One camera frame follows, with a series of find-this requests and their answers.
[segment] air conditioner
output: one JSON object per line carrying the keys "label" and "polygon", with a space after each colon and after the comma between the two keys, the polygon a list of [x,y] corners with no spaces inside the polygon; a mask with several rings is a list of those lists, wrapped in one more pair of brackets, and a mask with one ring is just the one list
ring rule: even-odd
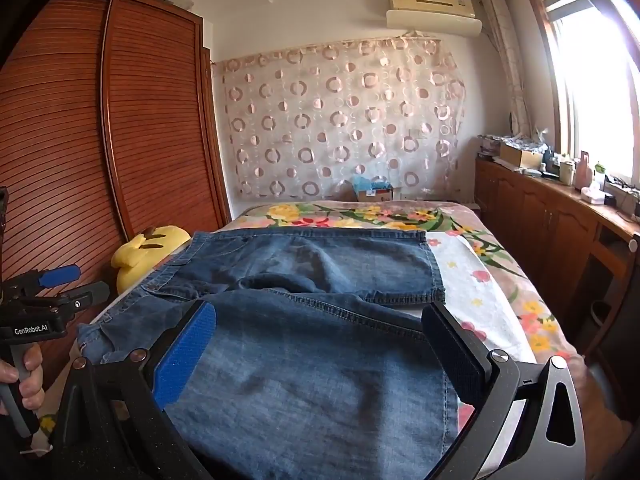
{"label": "air conditioner", "polygon": [[480,34],[482,22],[471,0],[391,0],[386,26],[471,37]]}

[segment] cardboard box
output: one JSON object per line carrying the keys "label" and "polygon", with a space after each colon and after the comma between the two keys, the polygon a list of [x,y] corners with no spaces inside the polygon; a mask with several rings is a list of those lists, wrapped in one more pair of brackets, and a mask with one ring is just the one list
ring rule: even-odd
{"label": "cardboard box", "polygon": [[398,193],[400,188],[393,189],[370,189],[358,192],[358,202],[390,202],[394,199],[394,193]]}
{"label": "cardboard box", "polygon": [[500,158],[517,168],[538,170],[540,162],[542,162],[542,153],[524,152],[502,142],[500,144]]}

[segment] trash can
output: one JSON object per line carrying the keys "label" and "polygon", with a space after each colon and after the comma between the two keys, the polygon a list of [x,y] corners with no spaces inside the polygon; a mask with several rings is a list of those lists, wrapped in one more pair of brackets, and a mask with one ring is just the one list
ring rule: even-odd
{"label": "trash can", "polygon": [[605,301],[596,300],[591,303],[589,315],[584,320],[580,332],[578,332],[578,337],[575,340],[575,348],[580,354],[586,352],[589,344],[593,341],[593,338],[596,337],[598,330],[601,329],[610,311],[611,306]]}

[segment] bed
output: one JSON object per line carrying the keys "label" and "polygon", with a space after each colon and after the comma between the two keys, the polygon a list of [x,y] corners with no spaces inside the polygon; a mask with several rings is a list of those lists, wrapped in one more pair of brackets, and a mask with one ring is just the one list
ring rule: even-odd
{"label": "bed", "polygon": [[[630,425],[605,409],[583,358],[566,341],[532,283],[471,209],[447,202],[279,203],[251,208],[223,230],[287,226],[429,232],[428,243],[447,287],[447,307],[463,327],[475,331],[488,348],[503,348],[519,360],[546,362],[561,355],[568,361],[585,427],[588,473],[598,471],[628,436]],[[63,376],[48,397],[59,396],[56,389],[62,388]],[[48,402],[43,411],[51,413],[55,404]],[[500,462],[520,409],[514,407],[484,471]],[[471,406],[459,404],[459,429],[471,413]]]}

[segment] floral blanket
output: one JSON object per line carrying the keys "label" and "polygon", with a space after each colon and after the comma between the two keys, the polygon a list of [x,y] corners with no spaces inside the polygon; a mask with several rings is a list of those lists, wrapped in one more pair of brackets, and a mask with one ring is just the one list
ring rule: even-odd
{"label": "floral blanket", "polygon": [[[552,355],[564,357],[578,393],[587,452],[586,472],[598,472],[630,433],[605,406],[598,385],[584,360],[566,340],[558,322],[516,261],[466,206],[449,202],[398,201],[384,203],[303,202],[251,208],[224,229],[280,226],[353,227],[441,231],[464,237],[488,270],[476,280],[494,278],[507,297],[539,363]],[[460,409],[462,426],[472,408]]]}

